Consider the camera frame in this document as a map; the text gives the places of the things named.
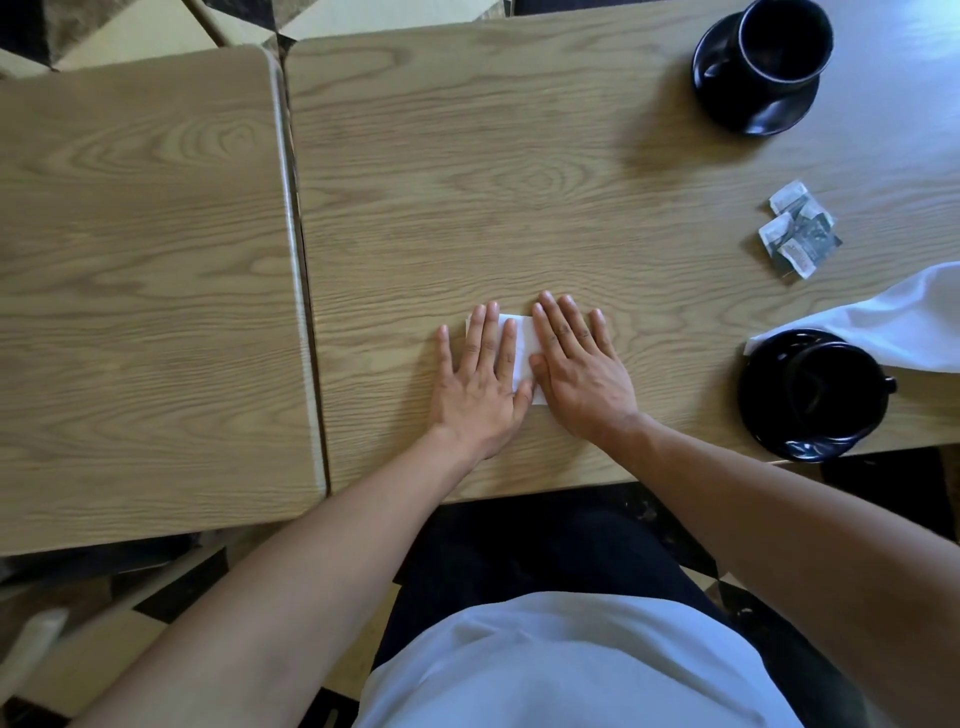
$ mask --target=white napkin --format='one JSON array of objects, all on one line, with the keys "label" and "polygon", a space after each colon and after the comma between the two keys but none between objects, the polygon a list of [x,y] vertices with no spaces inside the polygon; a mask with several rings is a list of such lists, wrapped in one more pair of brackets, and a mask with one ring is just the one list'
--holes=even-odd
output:
[{"label": "white napkin", "polygon": [[[540,339],[534,330],[534,320],[531,316],[518,316],[515,313],[501,313],[497,322],[500,328],[496,333],[496,347],[500,349],[500,339],[503,337],[503,325],[507,319],[516,319],[516,359],[514,359],[514,391],[524,379],[533,379],[534,373],[530,370],[530,354],[540,353]],[[470,319],[467,319],[467,330],[470,328]],[[533,404],[546,404],[546,397],[539,386],[534,387]]]},{"label": "white napkin", "polygon": [[868,352],[880,364],[960,374],[960,261],[934,265],[860,303],[815,313],[747,341],[790,328],[817,328]]}]

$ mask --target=black pants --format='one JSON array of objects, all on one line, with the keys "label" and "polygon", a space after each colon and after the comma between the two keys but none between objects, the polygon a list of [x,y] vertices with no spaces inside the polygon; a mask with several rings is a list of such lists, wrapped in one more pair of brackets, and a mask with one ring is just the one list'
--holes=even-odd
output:
[{"label": "black pants", "polygon": [[597,488],[441,506],[397,580],[374,667],[452,614],[533,592],[653,596],[727,624],[647,527]]}]

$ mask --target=right hand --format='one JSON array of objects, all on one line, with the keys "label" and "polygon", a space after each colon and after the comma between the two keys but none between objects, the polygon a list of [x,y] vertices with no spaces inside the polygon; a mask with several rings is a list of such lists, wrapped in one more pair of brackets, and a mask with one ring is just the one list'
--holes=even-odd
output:
[{"label": "right hand", "polygon": [[606,449],[611,437],[639,416],[634,385],[613,350],[599,308],[589,313],[593,332],[570,296],[554,301],[543,291],[534,303],[534,327],[543,353],[530,368],[550,411],[571,434]]}]

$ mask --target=wooden table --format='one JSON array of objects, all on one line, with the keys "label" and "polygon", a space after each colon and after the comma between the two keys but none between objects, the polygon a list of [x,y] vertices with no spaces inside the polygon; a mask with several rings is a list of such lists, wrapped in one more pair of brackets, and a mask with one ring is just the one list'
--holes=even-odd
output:
[{"label": "wooden table", "polygon": [[0,554],[324,494],[276,74],[242,48],[0,84]]},{"label": "wooden table", "polygon": [[[756,457],[733,403],[742,344],[960,258],[956,17],[825,0],[836,51],[816,104],[766,141],[698,108],[689,61],[745,0],[670,0],[308,40],[287,60],[331,485],[423,430],[438,324],[537,291],[602,305],[640,406]],[[800,178],[845,245],[778,279],[757,237]],[[860,451],[960,440],[960,377],[893,372]],[[454,497],[626,474],[535,408]]]}]

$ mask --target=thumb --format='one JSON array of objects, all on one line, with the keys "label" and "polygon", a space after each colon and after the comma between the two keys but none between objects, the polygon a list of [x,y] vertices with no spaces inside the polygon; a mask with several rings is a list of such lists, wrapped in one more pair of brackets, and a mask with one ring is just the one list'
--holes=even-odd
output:
[{"label": "thumb", "polygon": [[550,383],[550,365],[541,353],[530,354],[530,369],[537,378],[537,384],[543,390],[547,402],[553,401],[553,385]]},{"label": "thumb", "polygon": [[530,403],[534,400],[534,380],[524,379],[516,388],[514,395],[514,421],[522,422],[526,417]]}]

